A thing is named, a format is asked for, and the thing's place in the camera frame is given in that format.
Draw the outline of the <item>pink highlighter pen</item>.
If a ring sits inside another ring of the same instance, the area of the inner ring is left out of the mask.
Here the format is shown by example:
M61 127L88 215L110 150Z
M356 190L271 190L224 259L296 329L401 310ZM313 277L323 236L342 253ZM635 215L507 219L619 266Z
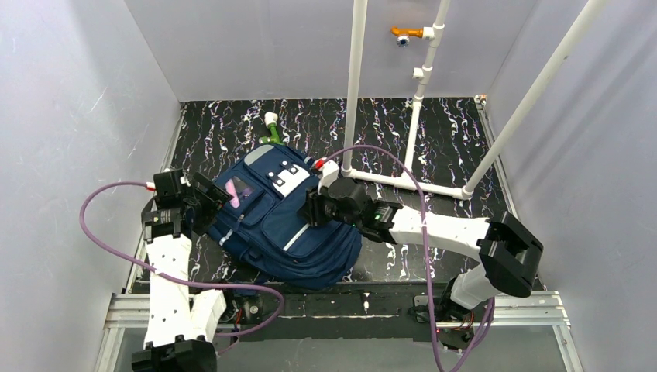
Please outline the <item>pink highlighter pen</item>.
M230 188L229 187L226 188L229 194L232 196L230 205L233 208L238 208L242 204L242 201L249 196L249 191L250 191L249 188L241 188L235 185L231 186Z

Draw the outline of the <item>navy blue student backpack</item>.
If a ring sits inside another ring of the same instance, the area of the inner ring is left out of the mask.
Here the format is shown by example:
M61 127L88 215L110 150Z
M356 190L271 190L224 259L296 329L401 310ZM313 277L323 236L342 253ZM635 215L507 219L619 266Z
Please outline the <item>navy blue student backpack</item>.
M310 227L298 216L308 188L318 186L312 157L280 144L260 144L214 179L249 188L238 208L222 207L208 235L233 259L262 276L321 290L340 282L358 260L362 236L341 222Z

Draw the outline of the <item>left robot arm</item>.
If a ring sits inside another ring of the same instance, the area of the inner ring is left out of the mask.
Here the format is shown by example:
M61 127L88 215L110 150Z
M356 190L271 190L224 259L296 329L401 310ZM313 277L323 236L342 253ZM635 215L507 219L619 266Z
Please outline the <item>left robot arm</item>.
M143 350L134 371L215 371L213 343L227 309L219 289L190 294L188 260L193 235L203 235L231 195L205 176L184 170L154 174L153 198L142 210L143 239L153 267Z

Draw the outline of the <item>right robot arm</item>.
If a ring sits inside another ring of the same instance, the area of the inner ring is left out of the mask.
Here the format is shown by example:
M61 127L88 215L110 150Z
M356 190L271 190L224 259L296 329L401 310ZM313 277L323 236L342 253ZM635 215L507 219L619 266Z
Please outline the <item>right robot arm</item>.
M509 212L499 218L422 212L373 199L351 178L309 188L298 214L314 227L342 222L377 243L425 244L476 260L477 267L449 282L438 303L442 312L465 313L498 294L529 297L543 253L543 245Z

